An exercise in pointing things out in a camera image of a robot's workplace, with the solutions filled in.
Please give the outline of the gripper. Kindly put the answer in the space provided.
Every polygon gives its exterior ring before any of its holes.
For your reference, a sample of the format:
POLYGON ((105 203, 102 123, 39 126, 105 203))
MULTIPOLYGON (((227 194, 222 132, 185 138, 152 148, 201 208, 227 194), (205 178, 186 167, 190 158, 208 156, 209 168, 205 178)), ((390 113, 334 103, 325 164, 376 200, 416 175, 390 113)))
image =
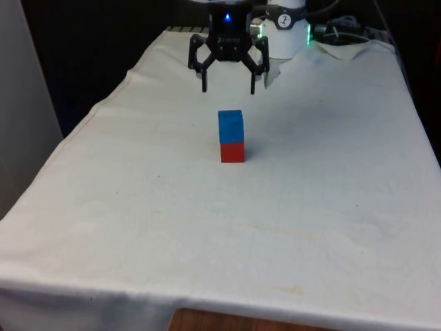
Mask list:
POLYGON ((267 37, 250 36, 252 2, 210 2, 208 38, 193 34, 189 40, 188 68, 201 75, 202 92, 207 92, 207 69, 217 61, 241 62, 251 73, 250 92, 255 93, 256 80, 269 72, 269 41, 267 37), (198 61, 198 49, 207 45, 211 50, 204 62, 198 61), (260 54, 258 62, 249 51, 260 54))

